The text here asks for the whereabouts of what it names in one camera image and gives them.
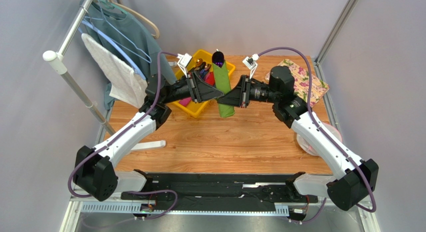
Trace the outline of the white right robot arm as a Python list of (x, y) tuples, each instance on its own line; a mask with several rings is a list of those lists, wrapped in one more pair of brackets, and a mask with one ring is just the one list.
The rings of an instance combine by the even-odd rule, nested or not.
[(330, 199), (339, 209), (348, 211), (375, 189), (379, 166), (348, 149), (312, 108), (294, 90), (295, 78), (287, 66), (275, 66), (269, 82), (242, 75), (238, 84), (218, 103), (246, 108), (251, 101), (272, 104), (277, 119), (301, 136), (326, 162), (332, 175), (296, 173), (286, 182), (293, 193)]

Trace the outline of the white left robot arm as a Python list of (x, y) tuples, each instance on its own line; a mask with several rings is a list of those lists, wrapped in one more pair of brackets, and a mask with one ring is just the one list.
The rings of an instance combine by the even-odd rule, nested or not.
[(121, 159), (146, 136), (161, 127), (171, 114), (168, 103), (191, 98), (194, 102), (206, 102), (224, 95), (216, 87), (206, 83), (196, 74), (170, 84), (161, 74), (149, 78), (144, 104), (135, 116), (109, 139), (90, 148), (81, 147), (75, 160), (75, 168), (68, 178), (70, 193), (79, 198), (94, 197), (102, 202), (114, 193), (137, 193), (147, 182), (139, 170), (116, 172)]

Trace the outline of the green paper napkin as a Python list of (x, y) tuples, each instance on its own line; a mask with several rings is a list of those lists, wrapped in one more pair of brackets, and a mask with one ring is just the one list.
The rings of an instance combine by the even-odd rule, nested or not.
[[(225, 61), (212, 59), (212, 68), (216, 88), (224, 94), (230, 92), (231, 83)], [(218, 103), (218, 110), (221, 118), (228, 118), (235, 114), (234, 107), (231, 105)]]

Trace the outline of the dark purple spoon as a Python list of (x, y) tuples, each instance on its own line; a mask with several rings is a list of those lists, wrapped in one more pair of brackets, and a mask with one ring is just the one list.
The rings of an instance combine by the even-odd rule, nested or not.
[(218, 67), (220, 67), (220, 68), (222, 68), (223, 67), (223, 65), (225, 64), (225, 56), (224, 56), (224, 54), (221, 52), (221, 51), (219, 51), (218, 49), (212, 54), (212, 57), (211, 57), (211, 61), (212, 61), (212, 63), (214, 64), (214, 65), (216, 65), (216, 66), (218, 66)]

